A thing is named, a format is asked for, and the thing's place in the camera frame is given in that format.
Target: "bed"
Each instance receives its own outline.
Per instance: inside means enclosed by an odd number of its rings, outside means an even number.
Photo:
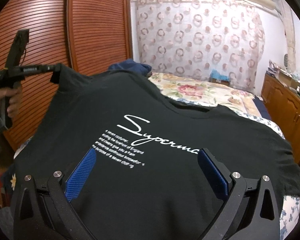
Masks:
[[[201,106],[217,106],[218,104],[229,107],[236,114],[267,125],[282,138],[284,138],[280,128],[271,121],[271,118],[263,102],[251,93],[233,89],[225,85],[198,81],[190,78],[182,78],[172,74],[154,73],[149,80],[155,84],[161,93],[177,101],[186,104]],[[15,156],[21,153],[22,149],[31,140],[29,138],[16,151]],[[4,173],[1,180],[11,180],[11,188],[15,186],[15,175],[9,169]],[[5,188],[12,194],[12,189]],[[285,196],[283,208],[280,215],[280,240],[283,240],[295,227],[299,218],[300,199],[293,196]]]

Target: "black cable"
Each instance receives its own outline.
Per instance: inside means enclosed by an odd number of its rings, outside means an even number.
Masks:
[[[27,48],[25,48],[25,53],[23,55],[23,59],[22,59],[20,66],[22,66],[23,62],[25,61],[26,54],[27,54]]]

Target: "wooden wardrobe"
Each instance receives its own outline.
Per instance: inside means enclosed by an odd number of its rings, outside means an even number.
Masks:
[[[10,0],[0,12],[0,69],[19,29],[30,29],[24,65],[62,62],[92,75],[129,57],[127,0]],[[32,136],[57,89],[51,73],[28,77],[13,127],[5,132],[16,150]]]

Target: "floral curtain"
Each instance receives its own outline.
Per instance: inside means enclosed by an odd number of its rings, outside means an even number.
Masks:
[[[255,7],[233,0],[135,0],[140,62],[206,81],[213,69],[253,92],[265,33]]]

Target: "blue clothing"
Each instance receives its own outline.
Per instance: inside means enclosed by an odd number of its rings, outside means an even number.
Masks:
[[[123,62],[112,64],[108,70],[129,70],[143,76],[147,76],[151,71],[151,66],[147,64],[141,64],[135,62],[133,59],[129,58]]]
[[[224,81],[229,81],[229,77],[221,75],[216,69],[213,69],[210,74],[211,78],[220,79]]]

